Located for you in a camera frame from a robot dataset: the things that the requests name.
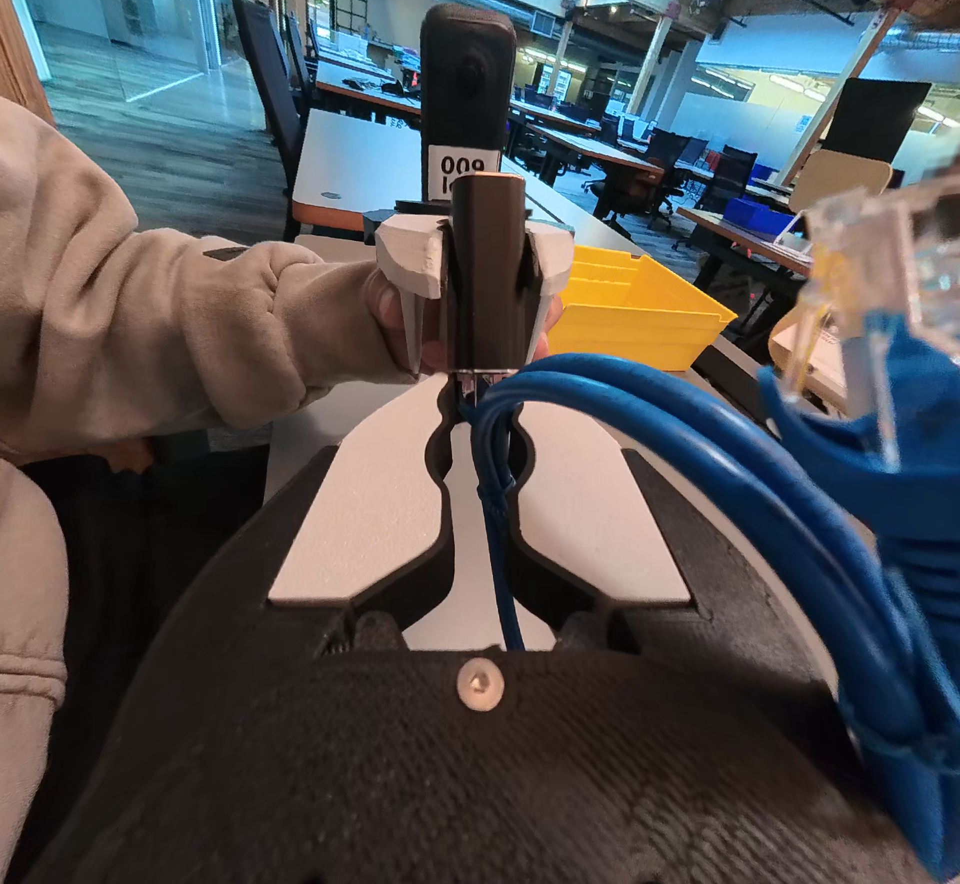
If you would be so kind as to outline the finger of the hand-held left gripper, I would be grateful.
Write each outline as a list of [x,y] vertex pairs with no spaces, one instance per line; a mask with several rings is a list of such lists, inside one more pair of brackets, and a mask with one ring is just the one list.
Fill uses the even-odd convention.
[[392,215],[374,234],[378,268],[400,294],[407,359],[421,372],[426,302],[442,297],[446,282],[445,215]]
[[532,260],[531,282],[525,285],[529,347],[525,363],[531,363],[555,300],[570,280],[574,259],[574,236],[568,226],[528,220],[525,223],[526,256]]

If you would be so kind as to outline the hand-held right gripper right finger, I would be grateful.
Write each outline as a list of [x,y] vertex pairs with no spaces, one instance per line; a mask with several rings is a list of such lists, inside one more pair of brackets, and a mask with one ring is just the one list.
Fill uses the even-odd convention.
[[533,469],[517,495],[522,539],[616,601],[686,606],[690,591],[618,441],[592,417],[525,404]]

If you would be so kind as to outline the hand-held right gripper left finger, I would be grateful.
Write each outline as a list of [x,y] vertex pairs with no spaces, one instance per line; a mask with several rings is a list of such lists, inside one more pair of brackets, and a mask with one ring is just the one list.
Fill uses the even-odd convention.
[[278,606],[359,604],[440,538],[442,488],[426,450],[444,425],[435,374],[345,436],[269,591]]

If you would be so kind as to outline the black ethernet splitter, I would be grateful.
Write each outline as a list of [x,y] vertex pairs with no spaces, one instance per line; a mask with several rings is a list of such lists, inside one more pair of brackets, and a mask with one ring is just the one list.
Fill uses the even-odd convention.
[[543,276],[526,221],[521,177],[475,172],[453,182],[443,298],[452,374],[504,374],[531,359]]

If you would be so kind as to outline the person's left forearm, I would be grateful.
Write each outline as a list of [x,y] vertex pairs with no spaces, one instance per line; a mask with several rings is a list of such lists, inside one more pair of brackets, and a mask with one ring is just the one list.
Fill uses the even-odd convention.
[[138,230],[102,169],[2,100],[2,457],[258,427],[347,382],[413,383],[365,300],[374,261]]

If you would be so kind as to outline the person's left hand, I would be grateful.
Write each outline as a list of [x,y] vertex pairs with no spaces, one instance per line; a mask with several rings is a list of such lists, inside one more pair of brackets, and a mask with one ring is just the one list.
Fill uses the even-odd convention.
[[403,372],[431,375],[447,369],[447,347],[440,339],[438,302],[424,305],[420,363],[411,366],[399,290],[381,271],[374,270],[366,281],[364,294],[367,308],[381,330],[390,356]]

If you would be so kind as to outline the yellow plastic bin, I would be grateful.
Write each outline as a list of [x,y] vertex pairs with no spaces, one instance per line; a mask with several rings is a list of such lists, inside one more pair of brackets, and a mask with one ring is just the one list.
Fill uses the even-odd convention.
[[549,350],[683,373],[737,314],[648,255],[576,245]]

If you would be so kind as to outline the grey table with wooden edge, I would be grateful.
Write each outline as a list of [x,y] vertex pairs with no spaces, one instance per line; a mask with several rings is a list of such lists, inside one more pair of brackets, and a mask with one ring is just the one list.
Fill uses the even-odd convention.
[[[643,249],[510,158],[501,168],[525,180],[527,207],[534,220],[555,221],[574,230],[579,245],[644,254]],[[312,110],[303,139],[291,213],[303,226],[360,233],[363,215],[392,208],[396,200],[421,196],[421,137],[331,112]]]

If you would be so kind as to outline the blue plastic bin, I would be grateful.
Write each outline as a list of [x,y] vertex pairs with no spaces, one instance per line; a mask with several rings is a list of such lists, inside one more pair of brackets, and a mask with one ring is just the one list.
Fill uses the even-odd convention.
[[723,212],[723,220],[728,224],[766,240],[774,240],[790,230],[797,219],[797,214],[776,210],[748,198],[728,201]]

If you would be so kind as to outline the black office chair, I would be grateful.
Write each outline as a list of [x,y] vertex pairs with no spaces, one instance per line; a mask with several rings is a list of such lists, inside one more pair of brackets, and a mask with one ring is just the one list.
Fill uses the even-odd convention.
[[272,10],[255,0],[231,0],[238,34],[250,67],[286,180],[286,218],[282,239],[294,242],[302,223],[293,213],[306,121],[298,112]]

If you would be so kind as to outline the white stand base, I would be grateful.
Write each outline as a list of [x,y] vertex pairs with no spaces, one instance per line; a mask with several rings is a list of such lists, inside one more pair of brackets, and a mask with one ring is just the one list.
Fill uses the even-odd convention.
[[[774,368],[786,373],[794,350],[799,314],[792,310],[772,328],[768,350]],[[842,358],[842,349],[836,327],[828,318],[807,365],[804,394],[819,398],[830,413],[846,415],[847,387]]]

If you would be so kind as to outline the rounded cardboard panel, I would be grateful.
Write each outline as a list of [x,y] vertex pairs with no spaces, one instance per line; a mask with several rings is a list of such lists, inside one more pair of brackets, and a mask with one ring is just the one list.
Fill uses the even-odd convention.
[[858,188],[878,195],[888,187],[893,173],[886,161],[821,148],[798,171],[788,206],[799,216],[822,199]]

